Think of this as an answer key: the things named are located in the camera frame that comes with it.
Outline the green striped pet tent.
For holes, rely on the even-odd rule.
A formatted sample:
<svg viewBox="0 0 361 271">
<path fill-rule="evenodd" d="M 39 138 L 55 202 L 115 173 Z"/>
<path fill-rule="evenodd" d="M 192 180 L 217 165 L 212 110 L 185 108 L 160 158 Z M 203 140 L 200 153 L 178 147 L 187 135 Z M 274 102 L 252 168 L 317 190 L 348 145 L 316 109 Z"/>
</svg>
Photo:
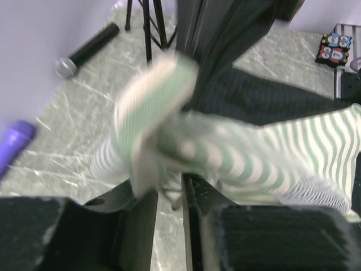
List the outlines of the green striped pet tent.
<svg viewBox="0 0 361 271">
<path fill-rule="evenodd" d="M 232 67 L 301 1 L 178 1 L 177 44 L 121 90 L 91 174 L 129 177 L 172 201 L 185 173 L 239 204 L 315 205 L 360 219 L 352 202 L 360 105 Z"/>
</svg>

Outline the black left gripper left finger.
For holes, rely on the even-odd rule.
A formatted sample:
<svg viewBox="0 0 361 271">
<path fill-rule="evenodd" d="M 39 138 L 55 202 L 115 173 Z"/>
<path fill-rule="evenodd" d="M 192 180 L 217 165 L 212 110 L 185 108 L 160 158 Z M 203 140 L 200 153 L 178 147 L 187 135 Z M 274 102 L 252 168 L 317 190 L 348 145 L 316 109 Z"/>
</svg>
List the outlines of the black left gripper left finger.
<svg viewBox="0 0 361 271">
<path fill-rule="evenodd" d="M 130 182 L 81 205 L 69 198 L 1 198 L 2 270 L 149 270 L 158 195 Z"/>
</svg>

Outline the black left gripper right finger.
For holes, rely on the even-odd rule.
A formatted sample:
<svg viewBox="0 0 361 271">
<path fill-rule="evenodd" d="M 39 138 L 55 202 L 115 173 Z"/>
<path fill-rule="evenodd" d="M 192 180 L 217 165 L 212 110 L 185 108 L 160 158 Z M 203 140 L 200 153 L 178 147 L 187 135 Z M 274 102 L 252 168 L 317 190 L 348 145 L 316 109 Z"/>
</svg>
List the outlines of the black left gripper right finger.
<svg viewBox="0 0 361 271">
<path fill-rule="evenodd" d="M 182 177 L 188 270 L 359 270 L 360 225 L 317 206 L 241 206 Z"/>
</svg>

